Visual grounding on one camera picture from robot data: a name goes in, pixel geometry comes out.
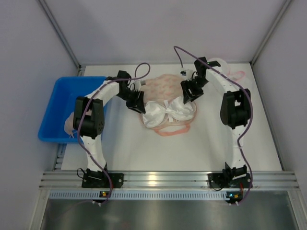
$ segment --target blue plastic container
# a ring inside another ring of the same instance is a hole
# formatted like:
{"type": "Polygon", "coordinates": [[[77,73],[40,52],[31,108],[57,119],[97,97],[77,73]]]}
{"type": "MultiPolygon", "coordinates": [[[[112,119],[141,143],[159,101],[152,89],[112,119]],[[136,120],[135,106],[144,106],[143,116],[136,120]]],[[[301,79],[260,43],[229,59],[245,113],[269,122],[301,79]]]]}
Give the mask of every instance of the blue plastic container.
{"type": "Polygon", "coordinates": [[[43,122],[38,132],[42,141],[77,142],[64,131],[65,120],[74,111],[78,96],[85,96],[97,89],[106,77],[62,77],[54,85],[43,122]]]}

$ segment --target white bow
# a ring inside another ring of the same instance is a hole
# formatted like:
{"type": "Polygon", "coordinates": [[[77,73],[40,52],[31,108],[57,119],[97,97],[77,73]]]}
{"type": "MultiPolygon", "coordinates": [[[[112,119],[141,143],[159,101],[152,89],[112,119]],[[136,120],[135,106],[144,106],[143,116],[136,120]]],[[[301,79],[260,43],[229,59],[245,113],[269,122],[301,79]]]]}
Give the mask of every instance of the white bow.
{"type": "Polygon", "coordinates": [[[191,103],[183,104],[182,96],[175,98],[170,104],[168,104],[167,100],[164,103],[165,107],[154,101],[146,103],[143,122],[147,128],[160,125],[164,121],[166,114],[168,114],[169,122],[173,122],[173,118],[177,121],[187,121],[194,116],[195,111],[191,103]]]}

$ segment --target white table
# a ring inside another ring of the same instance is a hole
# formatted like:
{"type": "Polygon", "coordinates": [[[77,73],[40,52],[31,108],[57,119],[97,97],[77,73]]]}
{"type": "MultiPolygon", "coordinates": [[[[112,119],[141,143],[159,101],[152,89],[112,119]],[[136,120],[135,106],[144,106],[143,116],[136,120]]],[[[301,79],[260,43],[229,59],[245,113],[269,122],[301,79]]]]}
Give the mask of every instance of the white table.
{"type": "MultiPolygon", "coordinates": [[[[179,74],[180,65],[151,65],[146,78],[165,73],[179,74]]],[[[230,64],[231,71],[244,71],[239,81],[251,91],[254,120],[244,137],[244,153],[254,171],[279,171],[281,165],[272,139],[263,105],[249,64],[230,64]]],[[[116,76],[125,70],[131,76],[136,65],[87,66],[85,76],[116,76]]],[[[147,71],[140,68],[138,76],[147,71]]],[[[108,105],[103,132],[103,151],[109,170],[133,171],[216,171],[224,168],[225,141],[221,139],[219,111],[222,96],[208,83],[204,95],[196,100],[197,116],[188,133],[161,137],[140,122],[139,116],[126,108],[125,101],[113,98],[108,105]]],[[[86,155],[77,144],[68,144],[62,170],[86,168],[86,155]]]]}

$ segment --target pink strap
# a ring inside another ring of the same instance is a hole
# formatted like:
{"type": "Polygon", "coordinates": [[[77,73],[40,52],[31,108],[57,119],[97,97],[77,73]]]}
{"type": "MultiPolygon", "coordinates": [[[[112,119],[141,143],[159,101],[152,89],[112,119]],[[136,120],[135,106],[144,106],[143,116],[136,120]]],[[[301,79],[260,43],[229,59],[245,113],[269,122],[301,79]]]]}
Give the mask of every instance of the pink strap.
{"type": "Polygon", "coordinates": [[[162,137],[169,137],[177,134],[187,133],[190,130],[190,128],[191,128],[190,124],[186,124],[185,128],[173,132],[161,132],[161,129],[158,130],[155,129],[154,131],[156,132],[156,134],[162,137]]]}

